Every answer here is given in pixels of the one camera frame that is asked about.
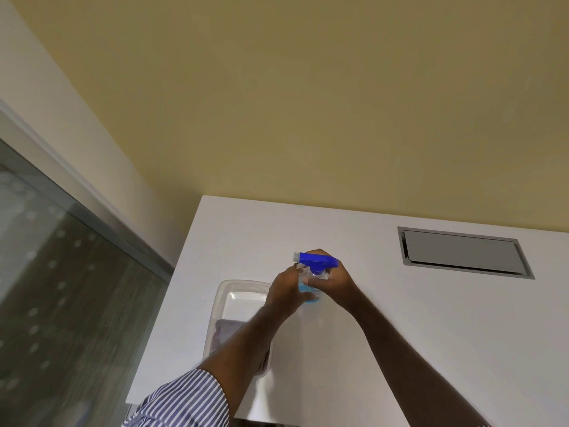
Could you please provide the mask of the person's left hand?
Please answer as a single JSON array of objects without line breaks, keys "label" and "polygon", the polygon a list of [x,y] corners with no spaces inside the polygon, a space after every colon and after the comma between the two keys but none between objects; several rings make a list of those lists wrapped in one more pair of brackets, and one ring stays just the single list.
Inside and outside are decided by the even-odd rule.
[{"label": "person's left hand", "polygon": [[292,316],[304,303],[317,301],[319,296],[298,287],[300,269],[296,264],[279,273],[269,288],[263,311],[281,321]]}]

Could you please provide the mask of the clear plastic tray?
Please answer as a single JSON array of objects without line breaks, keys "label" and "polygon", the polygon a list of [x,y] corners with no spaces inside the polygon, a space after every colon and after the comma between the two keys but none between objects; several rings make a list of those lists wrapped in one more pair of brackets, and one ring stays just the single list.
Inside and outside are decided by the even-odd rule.
[{"label": "clear plastic tray", "polygon": [[224,280],[220,283],[210,314],[203,359],[210,356],[207,352],[215,322],[219,319],[248,322],[264,306],[270,286],[267,282],[249,280]]}]

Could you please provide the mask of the purple cleaning cloth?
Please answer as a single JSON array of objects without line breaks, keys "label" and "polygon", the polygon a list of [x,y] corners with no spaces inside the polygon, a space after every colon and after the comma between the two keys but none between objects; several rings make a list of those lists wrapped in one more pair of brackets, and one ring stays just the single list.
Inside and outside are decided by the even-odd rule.
[{"label": "purple cleaning cloth", "polygon": [[245,322],[230,319],[219,319],[215,322],[210,347],[207,354],[217,351],[229,338],[239,331]]}]

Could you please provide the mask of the person's right hand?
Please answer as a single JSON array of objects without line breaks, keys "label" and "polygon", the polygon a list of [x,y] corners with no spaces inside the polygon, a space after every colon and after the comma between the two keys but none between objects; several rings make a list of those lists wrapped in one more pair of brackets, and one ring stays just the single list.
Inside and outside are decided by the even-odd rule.
[{"label": "person's right hand", "polygon": [[303,277],[303,284],[322,291],[351,314],[360,309],[366,301],[364,293],[340,260],[338,266],[330,269],[327,280]]}]

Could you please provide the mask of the blue trigger spray bottle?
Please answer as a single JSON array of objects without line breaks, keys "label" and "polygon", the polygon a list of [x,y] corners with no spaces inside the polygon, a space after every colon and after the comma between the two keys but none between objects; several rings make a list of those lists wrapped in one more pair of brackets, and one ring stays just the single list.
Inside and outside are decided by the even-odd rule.
[{"label": "blue trigger spray bottle", "polygon": [[307,285],[311,280],[328,280],[332,269],[337,268],[339,260],[332,256],[295,252],[293,261],[296,264],[298,274],[298,289],[301,293],[313,294],[314,298],[305,303],[315,303],[319,300],[321,291],[315,287]]}]

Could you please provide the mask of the glass partition with metal frame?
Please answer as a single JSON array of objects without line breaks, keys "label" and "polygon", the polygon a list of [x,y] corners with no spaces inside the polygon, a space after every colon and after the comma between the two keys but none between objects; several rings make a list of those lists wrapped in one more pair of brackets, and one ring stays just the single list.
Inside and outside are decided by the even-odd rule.
[{"label": "glass partition with metal frame", "polygon": [[174,268],[0,109],[0,427],[120,427]]}]

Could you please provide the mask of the person's right forearm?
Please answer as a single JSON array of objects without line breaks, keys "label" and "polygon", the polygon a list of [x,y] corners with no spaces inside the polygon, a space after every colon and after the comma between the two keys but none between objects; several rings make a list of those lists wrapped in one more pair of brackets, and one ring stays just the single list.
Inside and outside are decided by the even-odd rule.
[{"label": "person's right forearm", "polygon": [[363,331],[410,427],[490,427],[360,289],[352,289],[342,301]]}]

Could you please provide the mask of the person's left forearm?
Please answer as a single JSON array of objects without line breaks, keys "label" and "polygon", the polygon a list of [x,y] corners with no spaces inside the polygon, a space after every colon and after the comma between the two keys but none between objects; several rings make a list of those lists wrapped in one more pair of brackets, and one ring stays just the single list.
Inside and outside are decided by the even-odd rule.
[{"label": "person's left forearm", "polygon": [[213,375],[221,386],[232,420],[282,324],[303,302],[270,302],[232,335],[198,369]]}]

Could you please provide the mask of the striped shirt sleeve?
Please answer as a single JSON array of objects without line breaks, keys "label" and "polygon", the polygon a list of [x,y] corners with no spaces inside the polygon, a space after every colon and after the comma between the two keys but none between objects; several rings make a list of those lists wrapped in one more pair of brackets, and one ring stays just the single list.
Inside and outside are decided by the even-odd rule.
[{"label": "striped shirt sleeve", "polygon": [[228,427],[227,398],[215,377],[193,369],[149,394],[121,427]]}]

